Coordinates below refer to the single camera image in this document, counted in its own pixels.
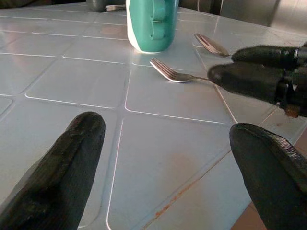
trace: rust stain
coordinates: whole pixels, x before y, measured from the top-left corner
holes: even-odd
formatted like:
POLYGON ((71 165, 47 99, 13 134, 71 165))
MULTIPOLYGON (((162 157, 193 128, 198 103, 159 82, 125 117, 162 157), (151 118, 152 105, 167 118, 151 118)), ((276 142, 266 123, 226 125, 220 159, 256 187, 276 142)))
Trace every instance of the rust stain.
POLYGON ((162 214, 164 214, 169 207, 171 207, 171 205, 178 200, 187 190, 189 190, 194 184, 196 184, 198 181, 200 181, 204 175, 210 171, 215 165, 217 165, 226 155, 224 155, 221 159, 219 159, 211 168, 209 168, 203 175, 201 175, 198 179, 196 179, 195 181, 189 183, 187 186, 185 186, 183 189, 180 190, 180 192, 177 193, 176 196, 174 196, 167 205, 165 205, 163 207, 163 209, 161 209, 160 211, 155 213, 155 217, 153 219, 151 219, 144 227, 143 229, 147 229, 156 219, 158 219, 162 214))
POLYGON ((144 229, 146 229, 149 225, 151 225, 152 222, 154 222, 156 219, 159 218, 159 216, 161 216, 162 214, 164 214, 168 209, 169 207, 171 207, 171 205, 176 201, 178 200, 187 190, 189 190, 194 184, 197 183, 197 181, 199 181, 204 175, 202 175, 200 178, 198 178, 197 180, 193 181, 192 183, 188 184, 186 187, 184 187, 180 192, 177 193, 176 196, 174 196, 167 205, 165 205, 163 207, 163 209, 161 209, 160 211, 156 212, 155 213, 155 217, 150 221, 148 222, 145 226, 144 226, 144 229))

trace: tile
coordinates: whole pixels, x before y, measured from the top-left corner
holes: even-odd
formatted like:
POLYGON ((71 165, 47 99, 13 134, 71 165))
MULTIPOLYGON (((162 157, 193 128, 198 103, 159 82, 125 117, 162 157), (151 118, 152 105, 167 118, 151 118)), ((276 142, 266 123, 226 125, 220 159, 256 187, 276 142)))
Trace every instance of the tile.
POLYGON ((230 54, 246 46, 236 35, 226 31, 214 31, 214 34, 209 38, 225 47, 230 54))
POLYGON ((13 100, 8 98, 0 98, 0 115, 13 103, 13 100))
POLYGON ((177 17, 179 20, 191 22, 214 23, 216 21, 214 16, 208 14, 179 13, 177 17))
POLYGON ((197 57, 197 53, 188 38, 176 32, 173 43, 167 50, 157 54, 143 54, 134 52, 133 64, 151 66, 150 60, 157 58, 170 68, 183 69, 190 74, 203 75, 204 68, 197 57))
POLYGON ((225 17, 217 17, 216 20, 216 31, 219 32, 224 31, 227 33, 233 33, 235 35, 261 35, 267 30, 268 28, 265 26, 233 20, 225 17))
POLYGON ((307 118, 301 116, 298 118, 288 117, 284 110, 278 108, 260 126, 294 144, 305 130, 307 118))
POLYGON ((188 8, 184 8, 184 7, 178 7, 177 12, 178 13, 193 13, 193 14, 200 13, 198 11, 194 11, 194 10, 191 10, 191 9, 188 9, 188 8))
POLYGON ((0 183, 2 185, 0 203, 8 196, 27 169, 48 151, 70 121, 76 115, 88 110, 98 112, 107 124, 94 184, 80 225, 88 225, 96 218, 100 210, 111 154, 116 114, 95 108, 78 108, 30 100, 17 103, 0 123, 0 183))
POLYGON ((304 152, 307 152, 307 129, 305 129, 305 131, 302 133, 296 142, 295 147, 300 148, 304 152))
POLYGON ((287 33, 286 31, 272 30, 271 33, 289 43, 290 46, 302 46, 307 41, 307 35, 287 33))
POLYGON ((39 6, 36 9, 51 10, 51 11, 75 11, 75 12, 93 12, 87 4, 58 4, 50 6, 39 6))
POLYGON ((247 207, 231 230, 266 230, 259 214, 247 207))
POLYGON ((127 25, 127 17, 125 15, 116 15, 113 13, 100 13, 94 21, 95 23, 108 23, 117 25, 127 25))
POLYGON ((0 48, 24 36, 24 33, 0 31, 0 48))
POLYGON ((18 18, 32 19, 58 19, 79 22, 93 22, 97 17, 97 13, 73 12, 73 11, 51 11, 42 9, 27 8, 23 10, 6 10, 0 11, 0 16, 10 16, 18 18))
POLYGON ((114 108, 121 102, 128 75, 128 68, 122 64, 60 59, 27 92, 27 96, 114 108))
POLYGON ((229 230, 250 202, 232 154, 177 197, 148 230, 229 230))
POLYGON ((199 55, 199 58, 206 69, 208 71, 212 66, 215 65, 222 65, 227 63, 232 63, 231 58, 229 57, 219 57, 215 54, 210 53, 205 48, 196 48, 197 54, 199 55))
POLYGON ((169 82, 152 67, 136 66, 131 70, 126 108, 141 113, 232 123, 211 83, 169 82))
POLYGON ((32 32, 36 27, 43 26, 46 20, 24 18, 1 18, 0 30, 16 32, 32 32))
POLYGON ((230 93, 220 87, 219 91, 238 123, 258 125, 277 108, 277 106, 270 103, 230 93))
POLYGON ((0 54, 0 94, 17 95, 24 91, 52 62, 51 57, 0 54))
POLYGON ((288 46, 284 40, 278 38, 276 35, 267 32, 262 36, 236 35, 238 39, 244 44, 244 46, 258 46, 258 45, 268 45, 268 46, 288 46))
POLYGON ((121 15, 121 16, 127 16, 126 10, 108 11, 108 12, 105 12, 105 13, 110 13, 110 14, 114 14, 114 15, 121 15))
POLYGON ((143 229, 143 223, 154 218, 193 176, 201 177, 229 151, 229 128, 143 115, 126 117, 108 215, 110 228, 143 229))
POLYGON ((129 41, 81 37, 63 56, 65 58, 128 63, 132 52, 133 47, 129 41))
POLYGON ((89 26, 89 23, 48 20, 36 25, 32 32, 36 34, 51 35, 81 35, 89 26))
POLYGON ((184 32, 189 37, 189 42, 193 43, 194 46, 202 47, 201 44, 195 38, 195 34, 212 37, 215 30, 214 23, 200 23, 190 21, 177 21, 177 30, 179 33, 184 32))
POLYGON ((126 25, 94 23, 86 29, 83 36, 128 40, 126 25))
POLYGON ((0 49, 2 53, 57 56, 64 52, 74 37, 30 34, 0 49))

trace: tiled table surface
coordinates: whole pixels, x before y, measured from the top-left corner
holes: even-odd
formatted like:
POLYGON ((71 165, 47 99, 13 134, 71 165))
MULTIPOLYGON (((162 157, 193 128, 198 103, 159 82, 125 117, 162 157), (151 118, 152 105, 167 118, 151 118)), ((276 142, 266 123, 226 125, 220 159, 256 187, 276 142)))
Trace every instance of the tiled table surface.
POLYGON ((209 54, 194 33, 232 52, 307 36, 179 8, 171 47, 143 55, 127 40, 125 15, 85 3, 0 11, 0 203, 77 114, 96 111, 106 139, 80 228, 230 229, 250 202, 231 125, 294 143, 307 121, 204 82, 167 82, 149 60, 206 77, 230 59, 209 54))

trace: teal plastic bottle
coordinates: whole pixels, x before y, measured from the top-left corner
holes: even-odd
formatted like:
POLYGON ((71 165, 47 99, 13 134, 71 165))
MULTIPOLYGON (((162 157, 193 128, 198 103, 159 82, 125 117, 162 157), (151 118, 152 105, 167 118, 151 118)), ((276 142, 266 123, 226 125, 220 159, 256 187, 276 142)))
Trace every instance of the teal plastic bottle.
POLYGON ((158 53, 173 42, 179 0, 126 0, 128 38, 143 53, 158 53))

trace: fork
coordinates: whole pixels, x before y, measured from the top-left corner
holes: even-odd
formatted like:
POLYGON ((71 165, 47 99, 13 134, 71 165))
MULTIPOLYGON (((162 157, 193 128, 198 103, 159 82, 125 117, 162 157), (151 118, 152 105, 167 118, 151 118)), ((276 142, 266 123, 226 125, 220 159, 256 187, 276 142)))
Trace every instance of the fork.
POLYGON ((200 78, 200 77, 195 77, 190 74, 185 74, 185 73, 178 73, 174 70, 172 70, 170 67, 165 65, 163 62, 159 61, 155 57, 150 60, 150 64, 164 76, 166 79, 172 82, 176 83, 185 83, 189 82, 192 80, 204 80, 204 81, 210 81, 209 79, 206 78, 200 78))

